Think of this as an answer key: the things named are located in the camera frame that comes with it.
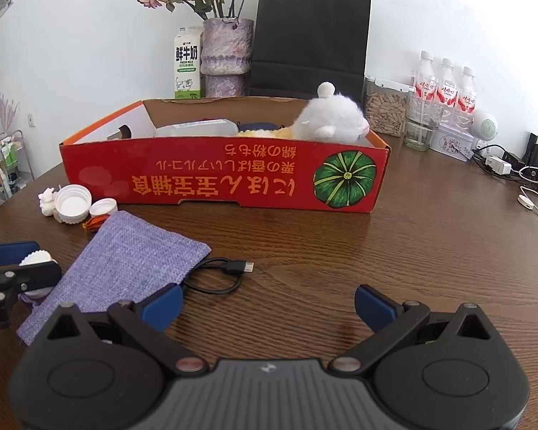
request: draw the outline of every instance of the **green pumpkin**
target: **green pumpkin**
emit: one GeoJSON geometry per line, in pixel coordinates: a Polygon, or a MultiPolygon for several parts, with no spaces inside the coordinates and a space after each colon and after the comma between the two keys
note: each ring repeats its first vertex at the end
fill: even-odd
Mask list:
{"type": "Polygon", "coordinates": [[[315,197],[333,209],[357,205],[373,189],[376,165],[358,150],[328,157],[313,176],[315,197]]]}

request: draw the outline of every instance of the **wooden table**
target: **wooden table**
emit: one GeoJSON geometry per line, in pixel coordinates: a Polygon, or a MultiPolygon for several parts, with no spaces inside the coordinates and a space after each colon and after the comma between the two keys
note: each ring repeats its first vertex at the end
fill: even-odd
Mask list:
{"type": "MultiPolygon", "coordinates": [[[[67,270],[88,239],[78,226],[42,216],[37,197],[66,182],[58,166],[0,208],[0,242],[36,240],[67,270]]],[[[231,296],[190,292],[168,330],[211,363],[218,356],[329,361],[371,333],[353,309],[361,283],[434,311],[473,301],[528,375],[519,428],[538,430],[538,216],[517,196],[514,184],[474,164],[395,147],[371,215],[210,203],[121,209],[204,241],[213,255],[255,261],[231,296]]],[[[195,281],[221,287],[222,280],[206,273],[195,281]]],[[[0,332],[0,430],[16,428],[5,396],[24,351],[15,331],[26,315],[17,304],[13,325],[0,332]]]]}

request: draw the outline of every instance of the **purple fabric bag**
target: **purple fabric bag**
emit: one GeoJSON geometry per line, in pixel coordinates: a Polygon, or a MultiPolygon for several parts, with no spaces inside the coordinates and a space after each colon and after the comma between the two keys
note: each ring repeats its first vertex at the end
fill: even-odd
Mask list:
{"type": "Polygon", "coordinates": [[[82,312],[101,312],[121,299],[139,302],[168,283],[181,283],[210,253],[193,241],[119,211],[110,216],[46,300],[18,329],[32,343],[58,304],[73,301],[82,312]]]}

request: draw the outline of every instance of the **white round speaker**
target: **white round speaker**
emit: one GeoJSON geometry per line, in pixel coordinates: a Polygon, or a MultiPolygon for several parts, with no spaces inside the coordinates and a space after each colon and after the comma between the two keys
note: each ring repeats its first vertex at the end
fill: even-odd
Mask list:
{"type": "Polygon", "coordinates": [[[475,110],[471,124],[471,134],[481,140],[492,140],[498,134],[498,122],[492,114],[475,110]]]}

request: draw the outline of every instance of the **vase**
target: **vase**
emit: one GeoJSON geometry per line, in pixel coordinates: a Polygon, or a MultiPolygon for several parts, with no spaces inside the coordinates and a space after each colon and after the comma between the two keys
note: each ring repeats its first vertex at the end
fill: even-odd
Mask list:
{"type": "Polygon", "coordinates": [[[203,23],[201,73],[207,97],[242,97],[245,74],[251,70],[253,20],[208,19],[203,23]]]}

